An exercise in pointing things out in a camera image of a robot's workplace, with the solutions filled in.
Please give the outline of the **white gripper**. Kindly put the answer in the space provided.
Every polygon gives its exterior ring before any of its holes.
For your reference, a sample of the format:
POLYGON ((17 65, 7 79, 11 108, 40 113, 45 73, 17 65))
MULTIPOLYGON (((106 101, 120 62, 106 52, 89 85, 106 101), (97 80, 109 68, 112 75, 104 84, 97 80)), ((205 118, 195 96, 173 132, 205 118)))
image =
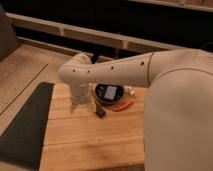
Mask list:
MULTIPOLYGON (((91 102, 91 92, 88 84, 70 85, 70 98, 74 105, 83 105, 91 102)), ((70 105, 70 113, 73 114, 75 106, 70 105)), ((96 109, 95 103, 90 103, 91 110, 96 109)))

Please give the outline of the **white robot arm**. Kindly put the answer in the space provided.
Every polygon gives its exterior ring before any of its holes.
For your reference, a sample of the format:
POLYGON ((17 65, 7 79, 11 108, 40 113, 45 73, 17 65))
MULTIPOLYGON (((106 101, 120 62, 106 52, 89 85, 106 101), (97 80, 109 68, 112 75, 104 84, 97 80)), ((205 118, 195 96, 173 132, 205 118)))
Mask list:
POLYGON ((90 83, 146 87, 146 171, 213 171, 213 53, 178 49, 93 64, 77 54, 59 69, 74 104, 90 83))

